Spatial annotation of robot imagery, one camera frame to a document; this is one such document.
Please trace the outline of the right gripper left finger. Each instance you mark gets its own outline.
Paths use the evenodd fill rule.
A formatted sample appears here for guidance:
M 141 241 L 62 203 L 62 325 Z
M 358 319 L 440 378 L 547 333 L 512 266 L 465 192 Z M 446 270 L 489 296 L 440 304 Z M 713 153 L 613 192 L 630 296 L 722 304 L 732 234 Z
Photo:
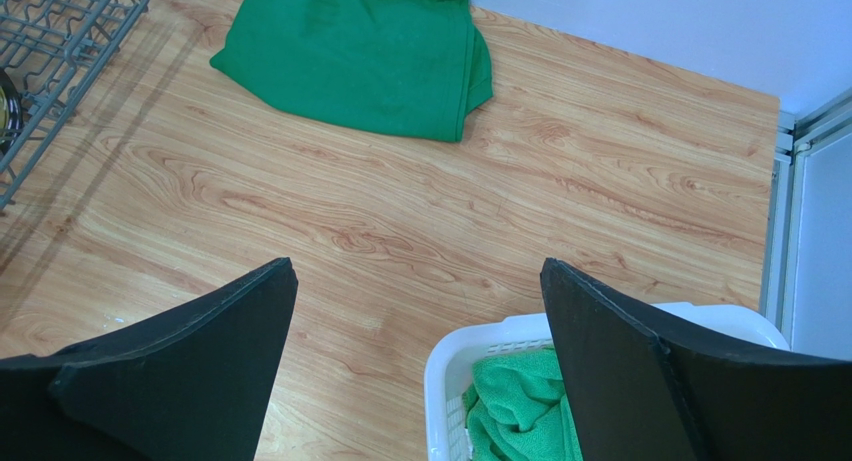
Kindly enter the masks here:
M 117 331 L 1 362 L 5 460 L 251 460 L 290 327 L 287 258 Z

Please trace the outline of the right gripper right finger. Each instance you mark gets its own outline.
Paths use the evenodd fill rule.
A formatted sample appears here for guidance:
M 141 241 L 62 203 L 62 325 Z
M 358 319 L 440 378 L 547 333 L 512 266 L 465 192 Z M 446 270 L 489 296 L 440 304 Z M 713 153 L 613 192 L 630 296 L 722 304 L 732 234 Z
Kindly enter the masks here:
M 586 460 L 847 460 L 851 365 L 719 333 L 547 259 L 543 302 Z

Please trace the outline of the yellow patterned small plate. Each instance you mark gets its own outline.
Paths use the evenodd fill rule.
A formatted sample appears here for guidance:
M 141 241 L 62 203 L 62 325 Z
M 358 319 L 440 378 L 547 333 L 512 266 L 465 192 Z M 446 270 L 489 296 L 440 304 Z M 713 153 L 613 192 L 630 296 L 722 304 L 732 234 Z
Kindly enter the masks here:
M 24 128 L 22 97 L 12 79 L 1 70 L 1 153 L 5 156 Z

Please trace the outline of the bright green towel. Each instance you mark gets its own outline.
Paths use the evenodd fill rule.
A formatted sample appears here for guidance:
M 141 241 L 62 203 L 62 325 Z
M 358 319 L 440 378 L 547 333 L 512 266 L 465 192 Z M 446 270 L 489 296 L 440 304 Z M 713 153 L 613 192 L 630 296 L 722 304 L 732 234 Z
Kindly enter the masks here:
M 581 460 L 553 347 L 483 358 L 463 394 L 473 460 Z

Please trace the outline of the white plastic basket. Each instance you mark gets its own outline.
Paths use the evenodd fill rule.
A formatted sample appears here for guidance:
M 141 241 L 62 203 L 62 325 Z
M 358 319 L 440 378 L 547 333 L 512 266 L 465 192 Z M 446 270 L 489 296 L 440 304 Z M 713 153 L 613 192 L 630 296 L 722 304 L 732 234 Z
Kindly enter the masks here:
M 696 306 L 657 303 L 657 308 L 711 330 L 776 349 L 790 349 L 782 333 L 763 315 L 735 305 Z M 470 460 L 462 395 L 472 384 L 473 365 L 481 359 L 537 350 L 552 344 L 544 313 L 509 316 L 501 322 L 457 329 L 441 339 L 424 370 L 427 457 L 431 461 Z

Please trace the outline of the green cloth on table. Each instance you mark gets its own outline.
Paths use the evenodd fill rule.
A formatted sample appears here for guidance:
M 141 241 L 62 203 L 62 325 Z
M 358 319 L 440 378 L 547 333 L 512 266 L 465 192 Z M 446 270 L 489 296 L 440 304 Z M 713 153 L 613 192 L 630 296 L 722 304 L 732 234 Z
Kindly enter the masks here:
M 210 63 L 278 110 L 442 142 L 493 95 L 470 0 L 244 0 Z

